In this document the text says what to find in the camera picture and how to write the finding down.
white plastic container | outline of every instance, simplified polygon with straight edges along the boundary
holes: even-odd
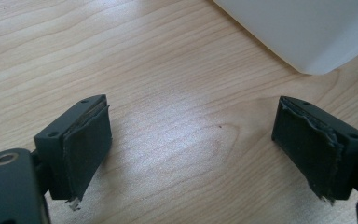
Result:
[[[358,0],[214,0],[301,73],[321,75],[358,55]]]

wood grain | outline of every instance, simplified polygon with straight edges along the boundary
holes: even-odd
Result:
[[[212,1],[0,1],[0,150],[107,94],[114,145],[53,223],[355,223],[271,141],[278,98],[358,128],[358,57],[299,74]]]

